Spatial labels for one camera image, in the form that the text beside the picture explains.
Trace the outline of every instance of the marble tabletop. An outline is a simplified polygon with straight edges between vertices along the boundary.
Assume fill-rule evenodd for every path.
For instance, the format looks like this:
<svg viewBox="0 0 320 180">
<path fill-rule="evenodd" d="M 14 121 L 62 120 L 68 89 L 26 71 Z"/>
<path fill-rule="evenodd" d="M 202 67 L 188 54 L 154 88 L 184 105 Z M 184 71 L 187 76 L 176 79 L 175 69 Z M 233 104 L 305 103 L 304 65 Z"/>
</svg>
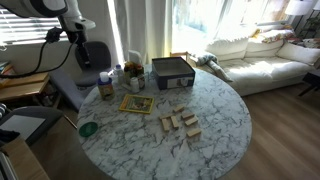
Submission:
<svg viewBox="0 0 320 180">
<path fill-rule="evenodd" d="M 241 97 L 225 82 L 195 69 L 192 87 L 160 91 L 152 75 L 137 95 L 154 97 L 150 115 L 118 111 L 128 90 L 114 82 L 115 97 L 101 100 L 95 88 L 85 99 L 78 127 L 96 122 L 98 131 L 79 136 L 87 156 L 115 179 L 216 179 L 226 174 L 246 152 L 251 118 Z M 196 114 L 198 123 L 164 132 L 159 116 L 179 104 Z M 186 132 L 201 128 L 200 135 Z"/>
</svg>

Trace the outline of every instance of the wooden block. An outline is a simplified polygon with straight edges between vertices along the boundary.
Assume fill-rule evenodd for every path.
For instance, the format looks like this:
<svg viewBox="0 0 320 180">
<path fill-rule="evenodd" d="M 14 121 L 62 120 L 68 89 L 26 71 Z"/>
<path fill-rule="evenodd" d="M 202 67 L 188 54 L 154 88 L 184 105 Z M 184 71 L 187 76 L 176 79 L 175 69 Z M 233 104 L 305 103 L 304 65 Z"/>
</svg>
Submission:
<svg viewBox="0 0 320 180">
<path fill-rule="evenodd" d="M 171 117 L 173 116 L 172 113 L 167 113 L 167 114 L 163 114 L 161 116 L 159 116 L 159 119 L 162 120 L 162 119 L 167 119 L 168 117 Z"/>
<path fill-rule="evenodd" d="M 195 136 L 197 134 L 201 133 L 201 129 L 200 128 L 196 128 L 196 129 L 192 129 L 190 131 L 187 132 L 188 137 L 192 137 Z"/>
<path fill-rule="evenodd" d="M 192 118 L 192 117 L 194 117 L 194 114 L 192 112 L 186 112 L 186 113 L 183 113 L 181 115 L 181 118 L 183 120 L 187 120 L 187 119 Z"/>
<path fill-rule="evenodd" d="M 176 107 L 173 109 L 173 112 L 183 111 L 183 109 L 184 109 L 184 105 L 183 105 L 183 104 L 179 104 L 178 106 L 176 106 Z"/>
<path fill-rule="evenodd" d="M 172 121 L 173 128 L 179 129 L 179 123 L 177 121 L 176 116 L 171 116 L 171 121 Z"/>
<path fill-rule="evenodd" d="M 198 118 L 197 117 L 193 117 L 192 119 L 189 119 L 188 121 L 186 121 L 186 125 L 187 126 L 190 126 L 191 124 L 195 123 L 198 121 Z"/>
<path fill-rule="evenodd" d="M 161 121 L 162 121 L 163 130 L 168 132 L 169 131 L 169 124 L 168 124 L 167 119 L 161 119 Z"/>
</svg>

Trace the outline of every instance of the side table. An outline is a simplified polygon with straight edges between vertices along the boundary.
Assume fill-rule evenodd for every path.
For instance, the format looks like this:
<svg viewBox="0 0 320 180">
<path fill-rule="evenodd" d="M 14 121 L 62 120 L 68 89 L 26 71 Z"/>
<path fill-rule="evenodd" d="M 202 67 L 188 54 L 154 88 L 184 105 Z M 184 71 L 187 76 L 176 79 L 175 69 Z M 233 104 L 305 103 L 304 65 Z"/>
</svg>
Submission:
<svg viewBox="0 0 320 180">
<path fill-rule="evenodd" d="M 315 89 L 315 91 L 320 89 L 320 69 L 310 71 L 306 74 L 306 76 L 302 79 L 304 82 L 310 84 L 310 86 L 302 91 L 299 96 L 303 96 L 307 92 Z"/>
</svg>

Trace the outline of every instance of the gray chair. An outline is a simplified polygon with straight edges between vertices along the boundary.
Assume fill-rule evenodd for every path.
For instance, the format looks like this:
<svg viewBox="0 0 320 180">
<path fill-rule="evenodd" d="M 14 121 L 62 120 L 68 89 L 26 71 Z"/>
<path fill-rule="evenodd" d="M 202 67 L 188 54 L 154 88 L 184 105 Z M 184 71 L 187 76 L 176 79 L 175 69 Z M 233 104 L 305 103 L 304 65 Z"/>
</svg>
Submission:
<svg viewBox="0 0 320 180">
<path fill-rule="evenodd" d="M 75 56 L 82 74 L 75 79 L 75 83 L 79 87 L 90 87 L 96 84 L 100 72 L 112 70 L 111 54 L 108 46 L 100 41 L 85 42 L 84 47 L 89 54 L 90 67 L 86 67 L 78 49 L 76 49 Z"/>
<path fill-rule="evenodd" d="M 61 68 L 51 71 L 49 75 L 50 81 L 53 83 L 54 87 L 56 87 L 62 97 L 66 100 L 66 103 L 71 106 L 73 110 L 79 112 L 82 102 L 95 86 L 90 86 L 85 90 L 79 90 L 71 77 L 66 74 Z"/>
<path fill-rule="evenodd" d="M 31 146 L 35 143 L 43 134 L 45 134 L 61 117 L 63 117 L 62 111 L 50 107 L 43 106 L 28 106 L 17 108 L 6 114 L 1 120 L 0 125 L 10 120 L 14 115 L 29 116 L 35 118 L 42 118 L 45 121 L 26 139 L 26 143 Z"/>
</svg>

